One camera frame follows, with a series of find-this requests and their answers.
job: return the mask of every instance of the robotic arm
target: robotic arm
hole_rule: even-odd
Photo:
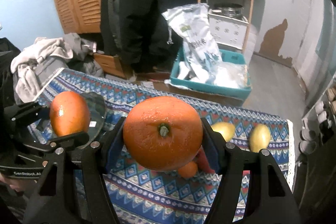
[[[114,166],[122,150],[125,117],[121,117],[115,128],[99,141],[92,141],[84,149],[79,147],[89,142],[89,136],[83,132],[51,139],[46,144],[34,142],[26,126],[48,117],[48,107],[37,102],[7,107],[3,112],[0,173],[9,178],[38,180],[26,208],[24,223],[119,224],[103,174]],[[233,143],[226,143],[206,119],[202,118],[202,123],[202,145],[210,167],[223,175],[204,223],[232,223],[244,170],[250,170],[249,193],[244,217],[237,223],[301,223],[291,190],[270,152],[266,149],[259,153],[241,150]],[[83,173],[92,222],[78,216],[76,169]]]

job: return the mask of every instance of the teal basket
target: teal basket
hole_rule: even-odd
[[[245,64],[244,56],[241,53],[230,52],[230,51],[225,51],[225,50],[219,50],[219,51],[222,54],[222,60],[224,62],[230,62],[230,63],[240,64],[240,65]],[[217,85],[195,83],[189,80],[180,80],[177,78],[177,76],[179,75],[179,70],[180,70],[179,63],[181,61],[184,61],[184,54],[183,54],[182,49],[178,52],[177,58],[174,62],[173,69],[170,73],[170,80],[173,85],[183,85],[192,90],[212,93],[212,94],[220,94],[226,97],[231,97],[231,98],[239,99],[242,101],[245,101],[251,93],[252,87],[251,87],[251,81],[250,81],[249,74],[248,74],[248,80],[247,80],[247,87],[241,88],[241,89],[233,89],[233,88],[226,88],[226,87],[217,86]]]

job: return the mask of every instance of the brown wall stain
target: brown wall stain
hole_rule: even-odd
[[[292,67],[293,59],[291,57],[283,58],[282,56],[279,56],[279,51],[284,42],[285,31],[287,28],[288,22],[287,19],[284,19],[280,25],[269,29],[264,36],[258,54],[285,66]]]

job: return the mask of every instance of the small orange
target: small orange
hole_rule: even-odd
[[[178,174],[184,179],[192,178],[194,175],[196,175],[197,171],[198,171],[197,163],[193,161],[187,163],[185,166],[177,170]]]
[[[90,110],[85,99],[73,91],[56,95],[50,105],[50,123],[59,137],[77,132],[87,132]]]
[[[203,126],[191,105],[171,96],[154,97],[132,108],[123,138],[140,165],[172,171],[194,159],[201,147]]]

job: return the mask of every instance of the metal bolt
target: metal bolt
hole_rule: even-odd
[[[92,142],[91,145],[90,145],[92,148],[97,148],[100,146],[100,143],[99,142]]]
[[[57,155],[60,155],[60,154],[62,154],[64,152],[64,148],[63,147],[59,147],[59,148],[57,148],[56,150],[55,150],[55,153],[57,154]]]
[[[261,153],[264,155],[264,156],[268,156],[269,155],[269,151],[267,149],[263,149],[261,151]]]
[[[226,147],[228,149],[234,149],[235,148],[235,144],[234,143],[226,143]]]

